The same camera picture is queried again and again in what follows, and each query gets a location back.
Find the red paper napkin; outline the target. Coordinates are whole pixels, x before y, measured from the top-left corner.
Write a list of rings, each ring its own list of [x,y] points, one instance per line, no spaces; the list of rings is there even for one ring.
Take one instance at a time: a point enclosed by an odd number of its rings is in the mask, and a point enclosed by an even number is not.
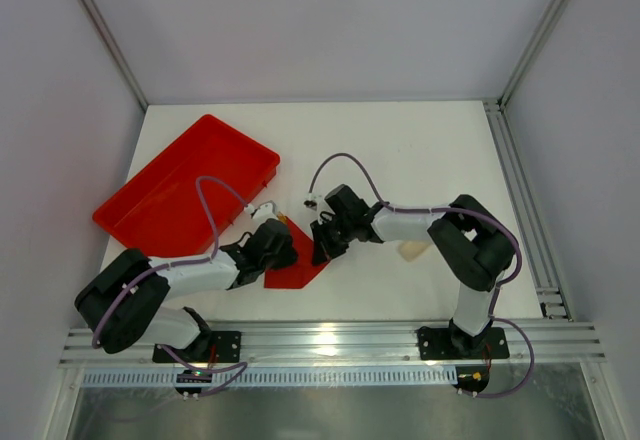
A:
[[[317,277],[326,264],[314,266],[312,255],[313,240],[299,228],[292,219],[286,217],[293,238],[293,247],[298,253],[298,259],[292,266],[280,270],[270,270],[265,273],[264,288],[272,290],[299,290]]]

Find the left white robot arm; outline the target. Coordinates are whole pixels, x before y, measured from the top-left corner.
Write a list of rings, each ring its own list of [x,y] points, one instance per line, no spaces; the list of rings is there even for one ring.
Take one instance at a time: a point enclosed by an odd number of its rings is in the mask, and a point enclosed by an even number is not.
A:
[[[246,240],[209,255],[148,257],[129,248],[77,294],[74,307],[93,332],[95,349],[116,354],[139,342],[151,343],[202,362],[215,340],[207,322],[191,307],[163,305],[197,293],[251,285],[297,259],[290,229],[276,219],[260,224]]]

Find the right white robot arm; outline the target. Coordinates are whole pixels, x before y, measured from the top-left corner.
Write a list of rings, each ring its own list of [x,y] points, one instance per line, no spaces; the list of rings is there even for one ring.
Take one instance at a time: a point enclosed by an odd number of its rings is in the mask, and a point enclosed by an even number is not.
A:
[[[313,265],[344,255],[354,241],[383,244],[418,242],[436,248],[460,287],[445,327],[417,329],[423,360],[490,360],[510,356],[505,332],[494,324],[499,288],[522,266],[514,235],[474,197],[458,196],[441,207],[400,207],[385,201],[368,205],[347,185],[321,202],[311,225]]]

